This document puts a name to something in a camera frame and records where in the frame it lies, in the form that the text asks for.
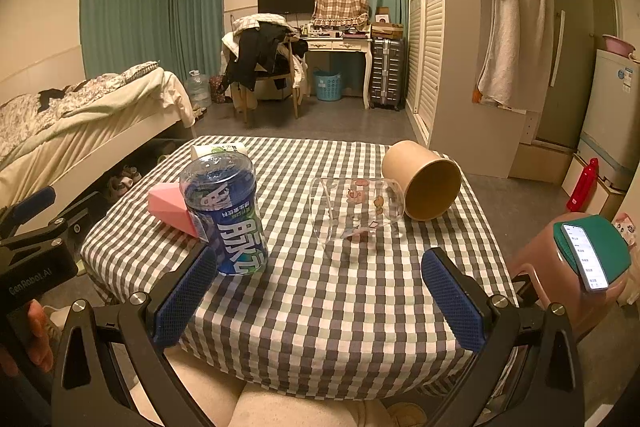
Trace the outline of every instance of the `human hand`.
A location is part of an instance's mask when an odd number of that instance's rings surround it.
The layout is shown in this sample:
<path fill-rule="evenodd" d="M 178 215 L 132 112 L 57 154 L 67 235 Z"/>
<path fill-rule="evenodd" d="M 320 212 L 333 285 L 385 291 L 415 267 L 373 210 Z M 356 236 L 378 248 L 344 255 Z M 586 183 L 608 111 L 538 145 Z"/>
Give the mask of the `human hand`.
<path fill-rule="evenodd" d="M 45 325 L 47 324 L 47 314 L 39 302 L 33 300 L 26 304 L 27 319 L 34 339 L 27 347 L 27 354 L 35 365 L 44 373 L 51 371 L 53 367 L 53 352 L 49 346 L 49 336 Z M 20 373 L 17 363 L 9 352 L 0 345 L 0 367 L 8 377 L 17 377 Z"/>

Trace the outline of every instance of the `checkered tablecloth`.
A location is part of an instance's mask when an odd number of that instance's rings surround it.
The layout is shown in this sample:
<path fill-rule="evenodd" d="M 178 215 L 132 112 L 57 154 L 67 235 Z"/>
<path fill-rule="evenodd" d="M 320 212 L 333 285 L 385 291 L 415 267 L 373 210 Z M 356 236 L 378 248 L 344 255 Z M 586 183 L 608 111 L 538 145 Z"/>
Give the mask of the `checkered tablecloth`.
<path fill-rule="evenodd" d="M 146 211 L 147 191 L 178 180 L 191 144 L 242 141 L 258 181 L 268 238 L 266 271 L 218 275 L 182 336 L 182 346 L 222 371 L 296 396 L 369 399 L 425 386 L 446 392 L 470 356 L 456 344 L 420 278 L 429 247 L 447 251 L 489 294 L 514 300 L 495 237 L 471 187 L 428 223 L 405 218 L 323 250 L 306 197 L 315 176 L 376 178 L 386 146 L 324 140 L 200 137 L 128 192 L 82 247 L 105 298 L 149 291 L 196 239 Z"/>

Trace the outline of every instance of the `plastic bottle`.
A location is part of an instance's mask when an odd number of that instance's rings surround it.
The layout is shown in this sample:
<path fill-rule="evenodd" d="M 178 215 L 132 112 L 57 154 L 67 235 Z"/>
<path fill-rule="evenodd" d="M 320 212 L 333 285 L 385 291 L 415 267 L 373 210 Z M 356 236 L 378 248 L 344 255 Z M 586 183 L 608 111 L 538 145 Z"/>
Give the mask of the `plastic bottle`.
<path fill-rule="evenodd" d="M 569 201 L 566 202 L 566 209 L 569 212 L 580 212 L 585 204 L 587 197 L 591 193 L 591 187 L 598 179 L 598 159 L 591 158 L 589 165 L 582 169 L 582 174 L 575 184 L 574 192 L 571 194 Z"/>
<path fill-rule="evenodd" d="M 211 88 L 209 87 L 209 81 L 200 71 L 190 71 L 191 75 L 184 84 L 189 95 L 191 105 L 198 105 L 200 107 L 209 107 L 211 105 Z"/>
<path fill-rule="evenodd" d="M 222 275 L 251 275 L 267 264 L 254 164 L 238 152 L 198 158 L 180 173 L 180 191 L 198 237 Z"/>

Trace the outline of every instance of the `screw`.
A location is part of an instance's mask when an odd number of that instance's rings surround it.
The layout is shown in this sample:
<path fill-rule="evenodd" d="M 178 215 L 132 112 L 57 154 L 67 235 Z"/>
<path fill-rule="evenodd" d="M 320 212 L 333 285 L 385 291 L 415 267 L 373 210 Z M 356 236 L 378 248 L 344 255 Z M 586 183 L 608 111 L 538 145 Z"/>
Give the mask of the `screw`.
<path fill-rule="evenodd" d="M 509 299 L 504 295 L 494 295 L 491 297 L 491 303 L 496 308 L 506 308 L 509 305 Z"/>
<path fill-rule="evenodd" d="M 76 302 L 73 303 L 73 305 L 71 306 L 71 309 L 75 312 L 81 312 L 82 310 L 84 310 L 86 308 L 86 301 L 84 299 L 78 299 Z"/>
<path fill-rule="evenodd" d="M 564 309 L 564 306 L 562 306 L 562 304 L 559 304 L 559 303 L 557 303 L 557 302 L 553 302 L 553 303 L 551 303 L 551 306 L 550 306 L 550 307 L 551 307 L 551 312 L 552 312 L 554 315 L 559 315 L 559 316 L 561 316 L 561 315 L 564 315 L 564 314 L 565 314 L 565 312 L 566 312 L 566 310 Z"/>
<path fill-rule="evenodd" d="M 136 306 L 142 304 L 146 299 L 146 293 L 144 292 L 135 292 L 132 296 L 129 297 L 129 302 Z"/>

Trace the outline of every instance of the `kraft paper cup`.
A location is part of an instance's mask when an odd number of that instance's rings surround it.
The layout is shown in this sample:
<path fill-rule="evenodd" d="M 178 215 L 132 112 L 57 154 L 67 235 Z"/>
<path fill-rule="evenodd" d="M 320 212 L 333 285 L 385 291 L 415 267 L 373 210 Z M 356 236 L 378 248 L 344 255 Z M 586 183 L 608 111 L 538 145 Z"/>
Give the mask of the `kraft paper cup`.
<path fill-rule="evenodd" d="M 404 193 L 404 211 L 416 221 L 439 217 L 460 192 L 462 174 L 455 162 L 410 140 L 392 145 L 382 160 L 382 175 Z"/>

